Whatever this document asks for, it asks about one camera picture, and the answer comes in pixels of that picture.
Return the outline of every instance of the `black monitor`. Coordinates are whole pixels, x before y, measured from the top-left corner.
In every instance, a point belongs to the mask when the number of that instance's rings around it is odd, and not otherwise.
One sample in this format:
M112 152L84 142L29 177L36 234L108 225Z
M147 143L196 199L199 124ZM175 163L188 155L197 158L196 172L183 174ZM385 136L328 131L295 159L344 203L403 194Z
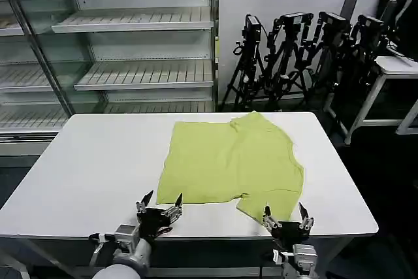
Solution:
M379 0L376 18L389 28L395 25L396 16L404 8L407 0Z
M396 43L398 51L418 61L418 0L407 0L396 18Z

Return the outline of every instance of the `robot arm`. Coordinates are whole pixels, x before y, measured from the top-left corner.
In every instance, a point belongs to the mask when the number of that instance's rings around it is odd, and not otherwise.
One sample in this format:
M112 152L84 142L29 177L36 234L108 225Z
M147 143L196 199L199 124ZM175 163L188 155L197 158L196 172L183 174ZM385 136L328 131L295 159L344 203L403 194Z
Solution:
M99 271L94 279L141 279L150 268L150 255L155 239L172 230L170 225L182 215L182 194L174 206L167 210L147 208L153 191L137 202L139 226L120 225L114 235L105 235L104 241L114 242L116 251L111 266ZM91 258L94 264L103 242L97 234L90 236L97 243L97 249Z

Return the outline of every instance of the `tripod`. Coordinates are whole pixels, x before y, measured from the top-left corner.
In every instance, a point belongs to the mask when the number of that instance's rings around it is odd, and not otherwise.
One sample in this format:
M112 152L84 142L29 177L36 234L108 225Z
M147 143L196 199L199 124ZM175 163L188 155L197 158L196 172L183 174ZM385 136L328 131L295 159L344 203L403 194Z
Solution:
M306 84L303 77L303 70L305 68L305 62L302 60L306 49L310 49L312 45L311 41L307 41L309 28L314 15L312 13L294 13L281 16L279 19L275 19L273 23L273 30L268 34L267 46L269 48L269 54L265 57L267 62L265 75L261 82L263 82L263 88L268 95L267 109L275 110L277 102L286 94L290 94L291 87L296 84L304 93L307 92ZM300 47L296 43L298 34L300 33L303 26L302 37L300 41ZM279 50L276 52L275 41L278 33L283 26L285 31L285 40L281 43ZM295 53L297 58L297 74L289 78L286 75L287 66L292 53ZM280 60L278 70L274 75L273 68L277 61ZM300 77L300 83L296 83L296 79Z
M340 123L348 94L352 91L368 90L374 80L373 68L375 60L388 41L385 35L384 23L372 17L360 15L358 22L351 32L350 52L347 53L349 62L345 62L343 75L334 94L336 123Z
M236 42L238 46L234 49L234 55L240 56L240 60L238 61L233 77L228 84L227 92L225 93L219 108L220 111L225 107L225 102L227 101L231 90L236 93L233 111L237 111L238 109L239 111L246 110L259 91L259 83L255 79L257 62L262 73L264 72L264 67L259 51L261 24L256 17L247 14L246 24L242 30L242 36L244 38L242 45L240 42ZM236 88L234 87L234 83L239 72L241 72L241 74L238 81L238 87Z
M308 103L317 90L327 87L327 94L329 94L334 88L338 80L338 70L341 69L341 65L346 61L347 53L351 53L350 47L353 43L349 41L350 29L350 23L345 18L324 11L319 13L313 38L314 43L316 43L321 30L323 30L323 36L316 48L312 48L312 54L308 56L308 66L312 64L313 58L319 51L322 50L322 54L316 71L308 69L312 86L307 92L307 97L296 108L302 105L303 102Z

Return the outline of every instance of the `glass door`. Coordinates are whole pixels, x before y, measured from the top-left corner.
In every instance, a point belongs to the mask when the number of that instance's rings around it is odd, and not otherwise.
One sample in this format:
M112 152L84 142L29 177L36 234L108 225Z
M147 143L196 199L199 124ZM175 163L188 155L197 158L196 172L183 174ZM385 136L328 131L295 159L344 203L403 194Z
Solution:
M0 0L0 140L53 137L68 117L8 0Z
M95 112L101 106L100 94L94 91L78 93L74 85L81 79L84 73L91 66L91 56L88 45L85 44L83 36L79 34L57 34L52 31L52 26L57 24L63 17L74 11L72 0L16 0L21 8L24 18L31 28L31 36L27 37L31 44L39 49L37 60L42 65L40 73L47 71L50 80L46 80L46 88L31 87L32 94L26 94L34 98L49 97L54 99L56 104L64 107L68 116L74 113ZM10 85L23 86L29 90L27 84L35 84L30 80L23 82L10 82Z

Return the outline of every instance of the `dark floor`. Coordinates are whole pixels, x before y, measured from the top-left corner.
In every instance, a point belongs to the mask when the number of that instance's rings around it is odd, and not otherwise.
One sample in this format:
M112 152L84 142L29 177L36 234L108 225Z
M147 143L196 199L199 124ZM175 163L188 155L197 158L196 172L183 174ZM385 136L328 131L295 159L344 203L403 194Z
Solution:
M283 104L283 111L294 105L295 102ZM400 137L391 127L366 127L356 131L351 146L344 146L331 118L320 108L318 105L312 112L332 139L379 224L376 236L355 239L331 263L329 271L347 279L415 278L416 228L411 222L418 203L418 136ZM0 168L0 208L28 170ZM4 245L9 244L0 241L0 246ZM19 275L14 270L0 269L0 279L4 278Z

